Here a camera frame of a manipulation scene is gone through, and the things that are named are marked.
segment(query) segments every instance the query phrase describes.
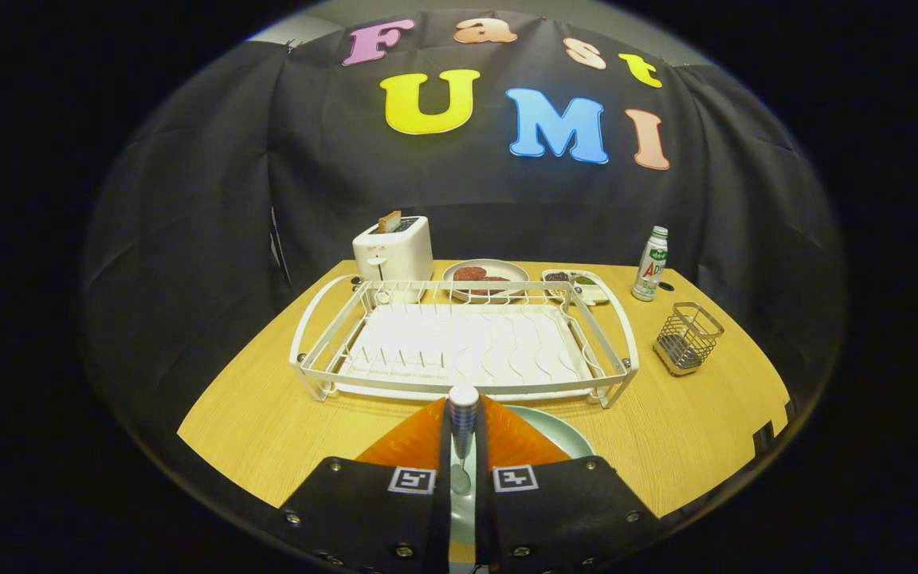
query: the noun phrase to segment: rectangular tray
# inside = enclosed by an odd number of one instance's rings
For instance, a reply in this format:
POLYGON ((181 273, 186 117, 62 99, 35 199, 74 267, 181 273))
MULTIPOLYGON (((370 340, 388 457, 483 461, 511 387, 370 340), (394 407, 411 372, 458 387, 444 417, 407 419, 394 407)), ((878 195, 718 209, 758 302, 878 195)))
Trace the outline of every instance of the rectangular tray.
MULTIPOLYGON (((551 385, 589 379, 587 360, 556 306, 456 305, 452 313, 422 313, 424 305, 380 305, 349 345, 340 375, 403 384, 551 385)), ((339 383, 345 392, 433 400, 437 393, 339 383)), ((557 399, 590 389, 497 395, 496 399, 557 399)))

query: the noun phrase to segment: bottle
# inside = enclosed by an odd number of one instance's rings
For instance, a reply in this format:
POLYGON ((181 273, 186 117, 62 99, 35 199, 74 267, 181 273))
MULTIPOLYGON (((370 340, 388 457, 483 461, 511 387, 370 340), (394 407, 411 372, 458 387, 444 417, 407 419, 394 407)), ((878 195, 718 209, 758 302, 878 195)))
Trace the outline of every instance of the bottle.
POLYGON ((668 230, 663 226, 653 226, 651 237, 644 247, 640 258, 640 269, 637 280, 633 283, 633 295, 640 301, 652 301, 657 294, 657 284, 661 280, 665 262, 668 259, 668 230))

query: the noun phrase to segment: small tray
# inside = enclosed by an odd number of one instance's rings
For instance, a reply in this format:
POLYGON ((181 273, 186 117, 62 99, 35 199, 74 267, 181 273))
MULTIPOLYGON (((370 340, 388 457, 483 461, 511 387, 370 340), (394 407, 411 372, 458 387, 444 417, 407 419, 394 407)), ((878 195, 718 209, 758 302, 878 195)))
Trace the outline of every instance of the small tray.
MULTIPOLYGON (((602 281, 596 273, 580 271, 580 269, 544 269, 543 273, 540 274, 540 279, 546 281, 547 279, 545 279, 545 277, 551 275, 551 273, 567 273, 569 276, 569 282, 572 283, 572 286, 579 287, 580 290, 582 290, 579 292, 579 298, 583 299, 584 304, 594 306, 596 304, 605 304, 610 300, 608 295, 605 294, 604 289, 598 287, 598 285, 601 285, 604 283, 604 281, 602 281), (589 279, 596 283, 596 285, 582 285, 575 283, 576 277, 589 277, 589 279)), ((561 299, 561 294, 553 290, 548 290, 547 295, 550 295, 550 297, 555 299, 559 299, 559 301, 561 299)))

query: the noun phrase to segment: dish rack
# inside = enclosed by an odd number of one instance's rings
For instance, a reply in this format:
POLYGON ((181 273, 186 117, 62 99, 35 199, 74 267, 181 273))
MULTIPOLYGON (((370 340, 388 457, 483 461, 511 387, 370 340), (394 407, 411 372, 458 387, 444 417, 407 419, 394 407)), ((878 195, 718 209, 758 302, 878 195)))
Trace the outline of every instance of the dish rack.
POLYGON ((607 286, 628 357, 617 356, 572 284, 557 281, 367 281, 301 353, 313 310, 347 277, 318 291, 292 338, 288 362, 317 400, 337 391, 434 400, 473 385, 496 400, 589 395, 608 408, 640 368, 633 330, 607 286), (482 302, 453 297, 485 288, 482 302))

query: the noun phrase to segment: yellow letter u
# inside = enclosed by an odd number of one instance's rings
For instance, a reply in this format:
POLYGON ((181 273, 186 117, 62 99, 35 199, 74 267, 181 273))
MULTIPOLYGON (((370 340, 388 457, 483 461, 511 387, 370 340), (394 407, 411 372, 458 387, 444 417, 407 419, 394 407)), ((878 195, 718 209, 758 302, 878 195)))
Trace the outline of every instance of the yellow letter u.
POLYGON ((380 83, 385 89, 385 120, 404 134, 441 134, 455 130, 473 115, 473 80, 481 76, 475 69, 448 69, 440 78, 449 83, 449 108, 442 113, 420 112, 420 84, 423 73, 403 73, 380 83))

